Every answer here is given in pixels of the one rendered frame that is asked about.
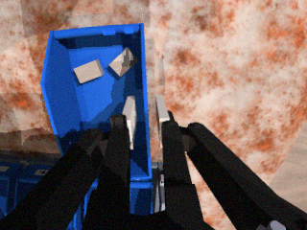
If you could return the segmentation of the blue bin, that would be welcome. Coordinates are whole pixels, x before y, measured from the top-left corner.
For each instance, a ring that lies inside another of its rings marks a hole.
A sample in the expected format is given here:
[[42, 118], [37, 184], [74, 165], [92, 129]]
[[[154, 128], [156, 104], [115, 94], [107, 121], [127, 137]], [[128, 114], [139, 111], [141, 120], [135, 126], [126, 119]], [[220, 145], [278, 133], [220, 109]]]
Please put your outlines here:
[[22, 164], [0, 162], [0, 219], [13, 210], [16, 178], [23, 170]]
[[[138, 61], [120, 77], [109, 64], [126, 48]], [[96, 59], [104, 74], [80, 83], [74, 68]], [[61, 157], [91, 128], [111, 130], [110, 117], [135, 96], [130, 179], [152, 178], [144, 23], [50, 31], [40, 86]]]
[[[50, 171], [53, 166], [29, 164], [16, 178], [14, 207], [27, 195], [27, 193], [38, 183], [38, 181]], [[75, 216], [70, 221], [66, 230], [82, 230], [83, 228], [84, 199]], [[74, 225], [74, 227], [73, 227]]]
[[[96, 190], [98, 181], [94, 181], [91, 188], [84, 198], [84, 212], [85, 216], [88, 200], [92, 190]], [[149, 193], [151, 189], [151, 209], [149, 201]], [[153, 170], [152, 178], [146, 179], [132, 179], [130, 181], [130, 213], [146, 216], [154, 212], [154, 181]]]

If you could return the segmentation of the beige rectangular block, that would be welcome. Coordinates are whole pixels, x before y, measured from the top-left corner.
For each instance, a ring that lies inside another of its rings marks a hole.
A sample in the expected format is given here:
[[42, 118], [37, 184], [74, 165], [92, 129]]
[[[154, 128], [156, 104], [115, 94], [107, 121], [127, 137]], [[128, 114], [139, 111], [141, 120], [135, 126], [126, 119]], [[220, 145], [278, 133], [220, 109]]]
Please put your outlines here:
[[74, 71], [80, 83], [93, 80], [104, 74], [103, 68], [98, 59], [74, 68]]
[[138, 61], [136, 55], [126, 48], [109, 66], [121, 77]]

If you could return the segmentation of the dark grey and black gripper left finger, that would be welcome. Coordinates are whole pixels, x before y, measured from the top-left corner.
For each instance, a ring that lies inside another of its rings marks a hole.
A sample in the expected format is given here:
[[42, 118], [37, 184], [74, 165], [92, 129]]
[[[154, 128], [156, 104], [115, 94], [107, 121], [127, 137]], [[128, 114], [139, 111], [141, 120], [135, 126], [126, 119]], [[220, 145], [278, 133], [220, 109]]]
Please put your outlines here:
[[66, 230], [98, 173], [82, 230], [121, 230], [122, 212], [130, 212], [136, 118], [135, 96], [128, 96], [123, 113], [110, 117], [111, 130], [88, 130], [0, 219], [0, 230]]

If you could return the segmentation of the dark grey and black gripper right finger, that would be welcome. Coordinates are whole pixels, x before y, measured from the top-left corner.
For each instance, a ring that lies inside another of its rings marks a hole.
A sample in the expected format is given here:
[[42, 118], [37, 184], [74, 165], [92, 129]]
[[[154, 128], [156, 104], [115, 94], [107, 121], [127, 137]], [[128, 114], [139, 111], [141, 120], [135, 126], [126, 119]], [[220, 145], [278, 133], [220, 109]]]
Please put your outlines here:
[[155, 94], [155, 107], [167, 230], [206, 230], [185, 151], [236, 230], [307, 230], [307, 213], [277, 195], [205, 125], [179, 126], [162, 94]]

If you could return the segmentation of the grey metal shelf frame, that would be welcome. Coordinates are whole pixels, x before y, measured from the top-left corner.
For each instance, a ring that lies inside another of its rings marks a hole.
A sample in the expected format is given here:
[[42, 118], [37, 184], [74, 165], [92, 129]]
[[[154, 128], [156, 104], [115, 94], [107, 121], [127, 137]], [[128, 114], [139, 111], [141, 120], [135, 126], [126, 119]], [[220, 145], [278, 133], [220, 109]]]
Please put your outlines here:
[[[0, 162], [19, 163], [24, 169], [29, 165], [54, 166], [60, 158], [44, 158], [0, 154]], [[163, 162], [152, 162], [153, 170], [153, 212], [165, 210]], [[158, 183], [158, 185], [157, 185]], [[159, 195], [158, 195], [159, 194]]]

